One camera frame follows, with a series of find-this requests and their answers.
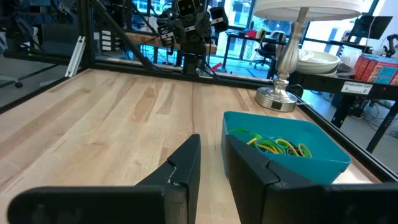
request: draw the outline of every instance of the white sticker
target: white sticker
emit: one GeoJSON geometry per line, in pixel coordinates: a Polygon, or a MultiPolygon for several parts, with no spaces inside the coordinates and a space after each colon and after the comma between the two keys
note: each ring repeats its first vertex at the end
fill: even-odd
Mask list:
{"type": "Polygon", "coordinates": [[[371,91],[372,87],[373,87],[372,84],[344,82],[341,92],[342,93],[357,93],[357,94],[362,94],[362,95],[368,95],[369,92],[371,91]]]}

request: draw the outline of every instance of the office chair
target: office chair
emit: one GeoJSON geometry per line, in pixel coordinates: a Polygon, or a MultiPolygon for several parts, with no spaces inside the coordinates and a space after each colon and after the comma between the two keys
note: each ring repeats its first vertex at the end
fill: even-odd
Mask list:
{"type": "MultiPolygon", "coordinates": [[[[286,34],[282,31],[273,31],[270,35],[270,38],[277,39],[279,41],[286,41],[286,34]]],[[[260,49],[256,49],[255,51],[263,58],[261,60],[253,61],[254,68],[257,68],[258,64],[261,64],[261,66],[264,66],[264,64],[266,64],[270,66],[270,69],[272,69],[271,67],[275,67],[275,61],[283,48],[283,45],[270,43],[265,43],[263,45],[261,42],[260,49]]]]}

